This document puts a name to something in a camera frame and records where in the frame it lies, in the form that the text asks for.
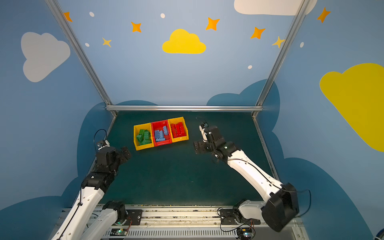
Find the green lego brick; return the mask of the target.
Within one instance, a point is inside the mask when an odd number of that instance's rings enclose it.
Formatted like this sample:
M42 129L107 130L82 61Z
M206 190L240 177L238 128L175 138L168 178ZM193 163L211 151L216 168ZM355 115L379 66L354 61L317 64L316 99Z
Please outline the green lego brick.
M147 144L151 144L152 143L152 140L149 138L149 139L143 139L143 141L141 142L141 145L147 145Z
M136 136L136 139L137 141L141 144L141 142L143 141L143 137L142 137L142 134L140 133L140 131L143 130L143 129L140 129L139 130L139 134Z
M150 132L148 130L141 130L140 133L142 134L142 137L144 139L149 139L150 138Z

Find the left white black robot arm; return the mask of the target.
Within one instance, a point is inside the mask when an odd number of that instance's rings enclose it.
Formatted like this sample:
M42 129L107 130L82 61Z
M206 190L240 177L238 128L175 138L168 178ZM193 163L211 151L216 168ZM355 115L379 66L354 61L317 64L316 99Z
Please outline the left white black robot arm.
M98 150L95 168L83 180L79 195L59 230L54 234L54 240L100 240L113 224L126 222L125 204L110 201L104 205L95 222L87 228L88 220L115 180L120 165L129 158L131 153L126 147L116 149L104 146Z

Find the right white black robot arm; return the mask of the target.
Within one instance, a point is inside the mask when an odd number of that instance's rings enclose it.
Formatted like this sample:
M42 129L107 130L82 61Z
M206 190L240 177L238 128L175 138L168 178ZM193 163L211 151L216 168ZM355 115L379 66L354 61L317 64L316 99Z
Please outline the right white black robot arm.
M275 232L280 232L299 212L298 191L283 184L256 165L233 142L226 142L216 126L200 124L200 141L194 142L196 154L211 153L237 171L259 193L265 204L256 206L252 201L240 203L237 210L244 219L258 219Z

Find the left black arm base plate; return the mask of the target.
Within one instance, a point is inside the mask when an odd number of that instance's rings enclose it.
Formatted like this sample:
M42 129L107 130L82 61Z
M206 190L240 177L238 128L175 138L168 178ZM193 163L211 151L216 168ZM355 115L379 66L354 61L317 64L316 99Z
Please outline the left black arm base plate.
M123 226L139 226L142 220L143 210L130 209L126 210L126 220L123 222Z

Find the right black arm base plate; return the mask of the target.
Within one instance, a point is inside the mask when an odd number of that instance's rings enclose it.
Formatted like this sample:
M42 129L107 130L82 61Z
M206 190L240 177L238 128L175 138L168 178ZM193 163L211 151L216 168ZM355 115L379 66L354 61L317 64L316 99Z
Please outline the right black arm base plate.
M217 213L221 219L222 225L260 225L261 221L257 219L246 219L237 209L218 208Z

